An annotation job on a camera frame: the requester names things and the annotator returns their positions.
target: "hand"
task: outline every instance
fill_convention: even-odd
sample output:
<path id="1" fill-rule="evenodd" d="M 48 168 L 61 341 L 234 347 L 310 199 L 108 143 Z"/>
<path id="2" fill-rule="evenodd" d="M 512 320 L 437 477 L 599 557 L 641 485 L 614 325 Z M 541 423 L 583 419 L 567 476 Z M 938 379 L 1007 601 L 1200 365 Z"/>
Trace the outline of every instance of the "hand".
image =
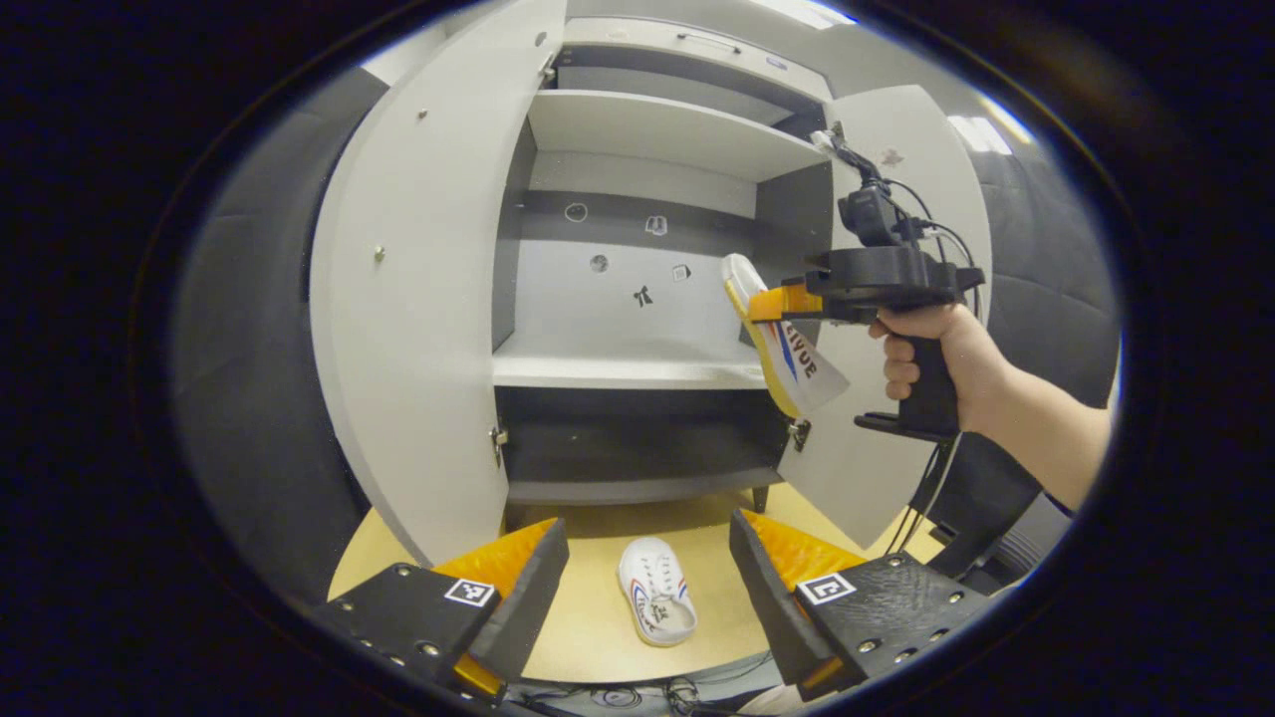
<path id="1" fill-rule="evenodd" d="M 885 394 L 895 401 L 912 395 L 921 367 L 912 362 L 912 343 L 900 336 L 937 338 L 956 385 L 956 413 L 963 431 L 980 431 L 996 411 L 1010 364 L 983 324 L 964 305 L 927 306 L 908 313 L 877 311 L 868 336 L 885 339 Z"/>

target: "cabinet door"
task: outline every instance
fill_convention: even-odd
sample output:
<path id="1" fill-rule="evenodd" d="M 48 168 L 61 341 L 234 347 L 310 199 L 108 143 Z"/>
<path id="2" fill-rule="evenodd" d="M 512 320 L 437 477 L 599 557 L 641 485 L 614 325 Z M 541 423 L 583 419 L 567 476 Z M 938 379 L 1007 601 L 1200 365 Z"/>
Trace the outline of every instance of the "cabinet door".
<path id="1" fill-rule="evenodd" d="M 337 439 L 423 564 L 499 533 L 491 295 L 514 145 L 565 0 L 516 0 L 450 38 L 368 112 L 319 213 L 310 316 Z"/>
<path id="2" fill-rule="evenodd" d="M 960 232 L 988 278 L 980 287 L 986 323 L 992 300 L 987 205 L 965 145 L 942 110 L 921 87 L 904 85 L 843 97 L 826 106 L 826 115 L 829 124 L 841 121 L 850 147 L 876 162 L 884 176 L 915 189 L 935 221 Z M 833 162 L 834 196 L 858 188 L 858 174 Z M 909 212 L 923 216 L 905 191 L 894 195 Z M 857 246 L 862 246 L 859 240 L 834 221 L 833 249 Z M 933 241 L 923 246 L 938 256 Z M 945 250 L 949 260 L 964 262 L 956 246 L 945 245 Z M 779 473 L 850 540 L 872 545 L 912 499 L 933 444 L 854 425 L 859 413 L 898 410 L 885 395 L 881 343 L 868 338 L 866 327 L 825 323 L 819 351 L 849 379 L 850 388 L 808 416 L 805 449 L 798 453 L 789 441 Z"/>

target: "cabinet handle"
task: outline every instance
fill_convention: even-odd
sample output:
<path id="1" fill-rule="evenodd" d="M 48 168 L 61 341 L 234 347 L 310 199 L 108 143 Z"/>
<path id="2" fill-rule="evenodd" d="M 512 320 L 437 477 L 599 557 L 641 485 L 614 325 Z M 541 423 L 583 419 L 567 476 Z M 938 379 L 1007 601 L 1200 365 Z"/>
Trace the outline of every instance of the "cabinet handle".
<path id="1" fill-rule="evenodd" d="M 718 45 L 725 45 L 725 46 L 727 46 L 727 47 L 729 47 L 729 48 L 731 48 L 731 50 L 732 50 L 732 51 L 733 51 L 733 52 L 734 52 L 736 55 L 740 55 L 740 54 L 742 54 L 742 52 L 743 52 L 743 50 L 740 50 L 740 46 L 738 46 L 738 45 L 731 45 L 729 42 L 724 41 L 724 40 L 718 40 L 718 38 L 715 38 L 715 37 L 709 37 L 709 36 L 706 36 L 706 34 L 692 34 L 692 33 L 688 33 L 688 32 L 680 32 L 680 33 L 677 33 L 677 38 L 678 38 L 678 40 L 690 40 L 690 38 L 695 38 L 695 40 L 703 40 L 704 42 L 717 42 Z"/>

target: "door hinge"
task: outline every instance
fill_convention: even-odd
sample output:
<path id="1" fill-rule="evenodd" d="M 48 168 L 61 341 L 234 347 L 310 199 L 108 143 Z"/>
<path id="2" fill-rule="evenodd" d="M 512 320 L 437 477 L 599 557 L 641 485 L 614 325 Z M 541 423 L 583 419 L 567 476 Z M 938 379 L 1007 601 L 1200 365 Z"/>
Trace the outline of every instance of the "door hinge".
<path id="1" fill-rule="evenodd" d="M 497 424 L 487 431 L 487 435 L 491 436 L 491 452 L 496 457 L 496 467 L 500 468 L 505 459 L 502 447 L 509 443 L 509 429 L 502 429 Z"/>
<path id="2" fill-rule="evenodd" d="M 801 453 L 806 448 L 806 439 L 810 438 L 810 421 L 805 418 L 788 421 L 788 435 L 793 436 L 793 448 Z"/>

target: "person's arm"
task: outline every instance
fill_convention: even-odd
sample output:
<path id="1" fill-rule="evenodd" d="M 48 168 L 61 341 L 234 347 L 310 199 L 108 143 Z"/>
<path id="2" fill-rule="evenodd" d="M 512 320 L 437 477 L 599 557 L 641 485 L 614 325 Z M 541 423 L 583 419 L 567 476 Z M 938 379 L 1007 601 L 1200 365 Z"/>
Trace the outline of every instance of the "person's arm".
<path id="1" fill-rule="evenodd" d="M 1049 495 L 1076 509 L 1085 499 L 1111 440 L 1111 416 L 1089 408 L 1065 390 L 1012 366 L 987 329 L 961 305 L 896 314 L 881 310 L 868 328 L 886 334 L 940 339 L 956 385 L 960 426 L 996 441 L 1023 464 Z M 885 342 L 886 395 L 910 395 L 921 369 L 912 344 L 898 336 Z"/>

